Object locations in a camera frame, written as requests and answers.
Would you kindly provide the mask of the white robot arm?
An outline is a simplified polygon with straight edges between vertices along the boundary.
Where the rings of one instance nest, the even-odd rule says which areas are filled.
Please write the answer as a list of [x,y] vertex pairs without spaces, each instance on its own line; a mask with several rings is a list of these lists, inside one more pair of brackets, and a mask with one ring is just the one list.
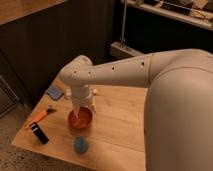
[[180,49],[94,65],[79,55],[59,72],[72,104],[91,103],[91,85],[143,87],[147,171],[213,171],[213,54]]

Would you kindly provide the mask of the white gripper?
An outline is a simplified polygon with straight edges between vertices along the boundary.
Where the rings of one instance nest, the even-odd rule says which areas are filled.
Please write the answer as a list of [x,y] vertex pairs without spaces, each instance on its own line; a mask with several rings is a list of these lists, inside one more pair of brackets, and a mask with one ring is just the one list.
[[70,100],[72,103],[74,115],[79,120],[79,111],[81,107],[88,108],[93,114],[96,114],[95,102],[93,97],[93,91],[90,90],[89,94],[85,97],[75,97],[72,95],[71,89],[68,88],[65,91],[65,98]]

